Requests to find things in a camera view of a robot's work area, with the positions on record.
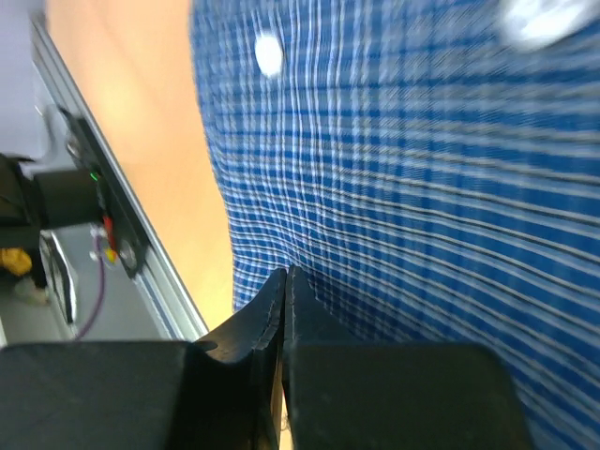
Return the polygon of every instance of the yellow object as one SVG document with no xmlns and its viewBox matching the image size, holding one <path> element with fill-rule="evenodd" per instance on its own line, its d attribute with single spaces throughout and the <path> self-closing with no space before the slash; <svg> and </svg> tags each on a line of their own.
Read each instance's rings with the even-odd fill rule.
<svg viewBox="0 0 600 450">
<path fill-rule="evenodd" d="M 22 248 L 0 248 L 0 267 L 22 277 L 31 271 L 31 258 Z"/>
<path fill-rule="evenodd" d="M 116 251 L 114 251 L 112 248 L 107 248 L 104 250 L 104 253 L 106 254 L 106 258 L 109 260 L 109 262 L 114 264 L 117 257 Z"/>
</svg>

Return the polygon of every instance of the plaid pattern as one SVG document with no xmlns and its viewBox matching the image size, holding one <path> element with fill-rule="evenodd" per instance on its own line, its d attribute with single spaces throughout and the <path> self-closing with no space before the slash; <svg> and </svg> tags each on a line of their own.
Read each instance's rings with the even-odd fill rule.
<svg viewBox="0 0 600 450">
<path fill-rule="evenodd" d="M 475 341 L 539 448 L 600 448 L 600 23 L 539 52 L 496 0 L 199 0 L 234 305 L 276 267 L 367 339 Z M 267 79 L 256 37 L 285 53 Z"/>
</svg>

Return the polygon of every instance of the black plastic part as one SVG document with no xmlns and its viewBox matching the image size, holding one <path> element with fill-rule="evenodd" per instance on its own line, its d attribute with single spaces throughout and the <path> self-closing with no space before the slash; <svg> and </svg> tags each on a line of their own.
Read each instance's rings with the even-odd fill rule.
<svg viewBox="0 0 600 450">
<path fill-rule="evenodd" d="M 286 289 L 284 389 L 295 450 L 526 450 L 510 376 L 476 345 L 357 342 L 302 270 Z"/>
<path fill-rule="evenodd" d="M 40 219 L 17 160 L 0 154 L 0 248 L 37 248 Z"/>
<path fill-rule="evenodd" d="M 61 112 L 66 117 L 69 128 L 80 146 L 80 158 L 73 159 L 75 164 L 89 172 L 99 173 L 105 181 L 103 192 L 112 219 L 117 251 L 127 243 L 127 249 L 131 248 L 135 254 L 135 259 L 123 260 L 127 275 L 133 278 L 145 263 L 145 254 L 149 245 L 147 233 L 87 121 L 66 110 Z"/>
<path fill-rule="evenodd" d="M 0 448 L 165 448 L 188 361 L 202 358 L 183 342 L 5 348 Z"/>
<path fill-rule="evenodd" d="M 35 175 L 33 182 L 43 208 L 43 229 L 101 221 L 97 182 L 89 171 L 43 172 Z"/>
<path fill-rule="evenodd" d="M 248 305 L 197 342 L 213 361 L 202 368 L 210 382 L 191 382 L 182 396 L 172 448 L 278 448 L 285 279 L 285 270 L 275 271 Z"/>
</svg>

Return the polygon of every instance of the fabric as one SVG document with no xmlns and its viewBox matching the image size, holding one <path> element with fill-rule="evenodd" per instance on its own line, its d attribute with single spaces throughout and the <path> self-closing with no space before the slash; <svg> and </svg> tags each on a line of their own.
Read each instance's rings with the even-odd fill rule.
<svg viewBox="0 0 600 450">
<path fill-rule="evenodd" d="M 360 338 L 480 342 L 509 367 L 540 449 L 598 449 L 600 23 L 523 53 L 498 10 L 195 3 L 234 305 L 300 265 Z M 271 79 L 261 33 L 284 52 Z"/>
</svg>

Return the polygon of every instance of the white button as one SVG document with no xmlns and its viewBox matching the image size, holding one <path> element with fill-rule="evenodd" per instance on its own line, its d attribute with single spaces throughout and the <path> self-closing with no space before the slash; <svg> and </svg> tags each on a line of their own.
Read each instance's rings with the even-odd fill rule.
<svg viewBox="0 0 600 450">
<path fill-rule="evenodd" d="M 501 27 L 509 43 L 538 50 L 574 34 L 600 12 L 598 0 L 504 0 Z"/>
<path fill-rule="evenodd" d="M 263 33 L 258 36 L 254 53 L 262 75 L 271 78 L 279 74 L 283 65 L 283 51 L 275 35 Z"/>
</svg>

